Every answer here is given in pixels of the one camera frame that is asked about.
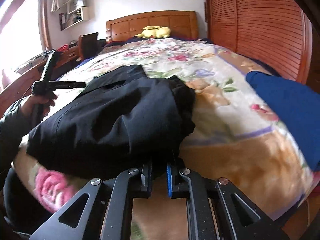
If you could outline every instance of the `sleeve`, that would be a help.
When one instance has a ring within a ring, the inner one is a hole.
[[[10,167],[18,153],[22,137],[31,130],[31,119],[14,103],[0,120],[0,174]]]
[[[320,94],[282,77],[251,71],[246,81],[285,123],[313,171],[320,171]]]

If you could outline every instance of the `blue towel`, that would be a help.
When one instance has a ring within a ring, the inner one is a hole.
[[[320,170],[320,95],[300,83],[251,71],[245,77],[285,123],[307,164]]]

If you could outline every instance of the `louvered wardrobe door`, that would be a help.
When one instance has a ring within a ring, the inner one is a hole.
[[[211,26],[209,33],[215,44],[236,49],[236,0],[211,0]]]
[[[294,0],[209,1],[209,33],[214,43],[259,59],[285,78],[306,82],[311,23]],[[232,30],[233,39],[224,38],[225,29]]]

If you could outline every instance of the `screw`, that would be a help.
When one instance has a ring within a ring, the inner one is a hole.
[[[220,185],[227,185],[228,183],[229,183],[229,180],[227,178],[222,177],[219,179]]]
[[[137,168],[131,168],[129,170],[130,175],[137,175],[139,173],[139,170]]]
[[[99,184],[101,183],[101,179],[99,179],[99,178],[94,178],[94,179],[92,179],[90,182],[91,182],[91,185],[97,186],[97,185],[99,185]]]
[[[187,168],[183,168],[180,170],[180,173],[183,175],[188,175],[190,174],[191,170],[187,169]]]

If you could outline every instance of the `metal clamp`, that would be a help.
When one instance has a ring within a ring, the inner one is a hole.
[[[150,197],[151,186],[151,162],[123,171],[115,179],[92,179],[30,240],[129,240],[133,198]]]
[[[203,178],[179,160],[168,164],[167,179],[169,197],[186,198],[189,240],[289,239],[227,178]]]

